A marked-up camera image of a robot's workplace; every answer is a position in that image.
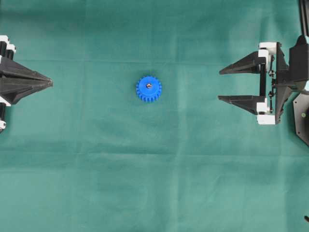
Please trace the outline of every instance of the metal rod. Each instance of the metal rod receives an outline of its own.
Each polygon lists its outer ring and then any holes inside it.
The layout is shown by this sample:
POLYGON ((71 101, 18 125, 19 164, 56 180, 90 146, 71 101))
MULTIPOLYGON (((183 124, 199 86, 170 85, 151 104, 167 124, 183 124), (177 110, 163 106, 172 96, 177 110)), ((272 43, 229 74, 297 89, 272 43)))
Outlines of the metal rod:
POLYGON ((261 64, 260 96, 266 96, 266 64, 261 64))
POLYGON ((5 51, 6 51, 6 42, 1 41, 0 42, 0 56, 5 56, 5 51))
POLYGON ((301 32, 303 35, 309 36, 309 0, 299 0, 299 11, 301 32))
POLYGON ((14 58, 14 52, 12 50, 6 50, 5 51, 5 57, 7 57, 8 59, 13 60, 14 58))

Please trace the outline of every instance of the black pointed tool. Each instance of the black pointed tool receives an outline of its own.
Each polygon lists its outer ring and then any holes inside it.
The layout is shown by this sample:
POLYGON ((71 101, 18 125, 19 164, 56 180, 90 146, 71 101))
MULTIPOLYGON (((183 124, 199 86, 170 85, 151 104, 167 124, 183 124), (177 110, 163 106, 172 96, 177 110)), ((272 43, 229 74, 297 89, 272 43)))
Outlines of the black pointed tool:
POLYGON ((6 127, 5 108, 48 87, 53 81, 13 61, 16 48, 7 36, 0 36, 0 133, 6 127))

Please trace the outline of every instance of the black mechanical part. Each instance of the black mechanical part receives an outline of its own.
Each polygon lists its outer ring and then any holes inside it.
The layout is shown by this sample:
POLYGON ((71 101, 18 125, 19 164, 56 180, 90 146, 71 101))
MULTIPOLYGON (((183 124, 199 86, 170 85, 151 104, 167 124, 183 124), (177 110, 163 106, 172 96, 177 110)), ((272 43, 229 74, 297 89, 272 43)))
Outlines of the black mechanical part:
POLYGON ((260 73, 260 96, 266 96, 266 64, 261 64, 260 73))
POLYGON ((241 60, 235 62, 222 69, 219 73, 235 74, 235 73, 260 73, 260 64, 265 64, 265 57, 258 57, 258 52, 252 52, 241 60))
POLYGON ((253 95, 242 95, 242 96, 218 96, 219 100, 225 101, 226 103, 238 106, 251 114, 258 115, 256 111, 256 104, 258 102, 264 102, 264 96, 253 96, 253 95))
POLYGON ((0 56, 5 56, 7 43, 5 41, 0 42, 0 56))
POLYGON ((309 36, 309 18, 307 14, 308 11, 309 11, 308 0, 299 0, 301 32, 305 36, 309 36))
POLYGON ((6 105, 4 103, 0 103, 0 121, 5 121, 5 108, 6 105))
POLYGON ((5 57, 1 58, 0 73, 0 96, 10 104, 53 86, 51 79, 5 57))
POLYGON ((293 107, 296 134, 309 146, 309 96, 299 94, 293 101, 293 107))

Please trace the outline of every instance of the green cloth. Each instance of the green cloth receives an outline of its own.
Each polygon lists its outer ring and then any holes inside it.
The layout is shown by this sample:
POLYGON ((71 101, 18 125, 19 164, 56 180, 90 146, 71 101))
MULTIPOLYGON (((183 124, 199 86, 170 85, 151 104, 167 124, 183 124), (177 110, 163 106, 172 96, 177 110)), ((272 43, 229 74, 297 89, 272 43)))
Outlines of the green cloth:
POLYGON ((8 109, 0 231, 309 229, 293 97, 276 126, 217 99, 258 94, 258 76, 219 70, 259 42, 288 60, 297 1, 2 0, 0 29, 55 83, 8 109), (151 104, 135 93, 146 74, 163 86, 151 104))

